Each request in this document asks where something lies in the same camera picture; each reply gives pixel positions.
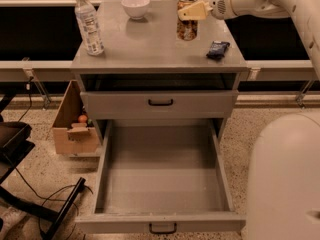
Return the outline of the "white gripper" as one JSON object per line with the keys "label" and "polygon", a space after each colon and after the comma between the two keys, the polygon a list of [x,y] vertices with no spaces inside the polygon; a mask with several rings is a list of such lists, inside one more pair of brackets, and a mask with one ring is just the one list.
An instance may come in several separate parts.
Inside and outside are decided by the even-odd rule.
{"label": "white gripper", "polygon": [[198,1],[179,9],[179,19],[181,21],[205,20],[210,12],[213,17],[220,20],[236,17],[232,8],[231,0],[208,0],[208,2]]}

